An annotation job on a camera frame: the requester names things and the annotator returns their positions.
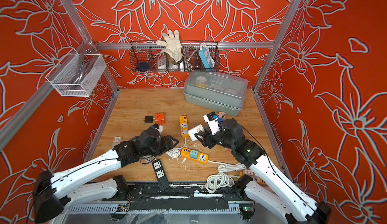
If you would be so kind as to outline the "small black cube adapter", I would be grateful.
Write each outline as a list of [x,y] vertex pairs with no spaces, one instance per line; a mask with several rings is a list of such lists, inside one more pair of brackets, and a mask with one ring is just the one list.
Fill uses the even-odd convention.
[[154,121],[153,116],[148,115],[148,116],[145,116],[145,118],[144,118],[144,123],[151,124],[151,123],[153,123],[153,121]]

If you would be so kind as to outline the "orange-red cube adapter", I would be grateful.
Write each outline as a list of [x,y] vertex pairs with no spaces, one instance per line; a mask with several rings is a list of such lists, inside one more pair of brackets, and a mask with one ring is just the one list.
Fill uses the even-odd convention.
[[155,114],[155,123],[158,124],[158,125],[164,125],[165,124],[164,113],[157,113],[157,114]]

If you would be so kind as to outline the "black power strip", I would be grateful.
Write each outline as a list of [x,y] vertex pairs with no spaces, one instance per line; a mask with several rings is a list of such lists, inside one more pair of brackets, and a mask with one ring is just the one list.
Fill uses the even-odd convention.
[[164,167],[161,163],[161,160],[155,159],[152,162],[152,166],[153,166],[160,190],[164,191],[165,189],[169,188],[169,181],[166,176]]

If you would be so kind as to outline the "short yellow power strip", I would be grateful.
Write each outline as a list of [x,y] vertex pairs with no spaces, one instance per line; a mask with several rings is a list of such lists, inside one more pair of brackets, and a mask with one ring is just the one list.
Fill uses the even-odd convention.
[[180,123],[180,134],[182,138],[188,138],[188,123],[187,123],[187,116],[183,115],[179,117],[179,123]]

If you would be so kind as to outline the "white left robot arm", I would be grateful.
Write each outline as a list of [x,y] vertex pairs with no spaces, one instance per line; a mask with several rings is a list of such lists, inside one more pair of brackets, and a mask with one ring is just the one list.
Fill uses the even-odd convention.
[[46,223],[78,204],[129,197],[131,193],[123,176],[98,183],[92,183],[92,180],[143,158],[160,156],[178,145],[177,139],[170,135],[161,136],[161,131],[161,127],[151,126],[140,136],[123,141],[101,156],[74,168],[57,173],[40,173],[35,182],[31,207],[35,223]]

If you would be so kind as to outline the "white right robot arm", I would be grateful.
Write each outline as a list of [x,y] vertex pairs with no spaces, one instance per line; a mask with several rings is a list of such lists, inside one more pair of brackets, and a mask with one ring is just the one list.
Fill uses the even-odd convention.
[[194,136],[204,147],[220,145],[230,149],[240,164],[271,188],[268,191],[252,177],[243,175],[234,184],[240,196],[259,203],[285,224],[328,223],[332,212],[328,204],[316,202],[301,191],[273,164],[262,146],[245,137],[245,131],[235,119],[227,119],[221,127],[210,128]]

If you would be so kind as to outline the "white socket in basket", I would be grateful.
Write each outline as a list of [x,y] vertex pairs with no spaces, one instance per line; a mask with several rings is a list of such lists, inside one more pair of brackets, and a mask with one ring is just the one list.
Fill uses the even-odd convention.
[[166,57],[160,57],[157,61],[157,69],[159,72],[165,72],[167,70]]

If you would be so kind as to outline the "pink white small adapter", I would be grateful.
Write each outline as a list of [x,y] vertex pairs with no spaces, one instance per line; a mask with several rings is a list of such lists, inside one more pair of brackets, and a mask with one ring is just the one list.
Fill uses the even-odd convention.
[[225,119],[225,117],[226,117],[226,114],[224,112],[219,112],[218,113],[218,118]]

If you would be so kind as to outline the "small transparent plastic card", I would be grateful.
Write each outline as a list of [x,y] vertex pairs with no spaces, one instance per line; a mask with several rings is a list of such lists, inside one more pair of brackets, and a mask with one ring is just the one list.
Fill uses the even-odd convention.
[[116,136],[113,138],[112,147],[115,147],[116,145],[120,144],[122,142],[123,137],[122,136]]

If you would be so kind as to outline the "grey plastic storage box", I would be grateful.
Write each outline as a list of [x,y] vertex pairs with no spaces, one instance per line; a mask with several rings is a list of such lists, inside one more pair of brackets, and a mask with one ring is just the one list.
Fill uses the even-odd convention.
[[243,109],[248,80],[218,72],[193,72],[184,83],[188,103],[236,117]]

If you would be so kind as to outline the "dark round item in basket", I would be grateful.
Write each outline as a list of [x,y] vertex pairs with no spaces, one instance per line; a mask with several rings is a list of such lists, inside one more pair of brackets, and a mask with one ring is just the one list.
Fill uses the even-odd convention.
[[146,72],[150,69],[150,65],[148,62],[140,62],[137,64],[136,70],[138,72]]

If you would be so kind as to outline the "white work glove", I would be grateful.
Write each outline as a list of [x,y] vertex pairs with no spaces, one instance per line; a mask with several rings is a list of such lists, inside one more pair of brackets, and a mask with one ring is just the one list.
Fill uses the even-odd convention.
[[172,31],[171,29],[169,29],[167,33],[162,34],[162,37],[164,39],[163,41],[156,41],[156,44],[158,46],[164,47],[161,52],[169,55],[170,58],[172,58],[176,63],[180,62],[182,60],[182,45],[180,42],[179,31]]

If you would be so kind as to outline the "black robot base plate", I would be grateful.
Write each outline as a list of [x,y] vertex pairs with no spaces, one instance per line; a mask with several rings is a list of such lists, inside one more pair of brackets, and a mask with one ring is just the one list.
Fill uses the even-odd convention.
[[236,187],[221,187],[214,193],[205,188],[205,182],[170,182],[165,190],[161,190],[157,182],[129,182],[129,190],[124,194],[117,193],[114,197],[103,198],[102,201],[141,201],[146,198],[153,199],[189,199],[207,198],[224,201],[251,201],[241,190]]

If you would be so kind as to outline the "aluminium frame post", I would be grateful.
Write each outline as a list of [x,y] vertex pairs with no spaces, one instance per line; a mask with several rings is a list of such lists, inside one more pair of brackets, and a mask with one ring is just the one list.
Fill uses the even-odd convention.
[[78,14],[72,0],[60,0],[63,7],[65,8],[69,18],[73,22],[75,28],[77,29],[78,33],[82,37],[84,41],[92,41],[92,37],[90,33],[88,32],[86,25],[82,21],[80,15]]

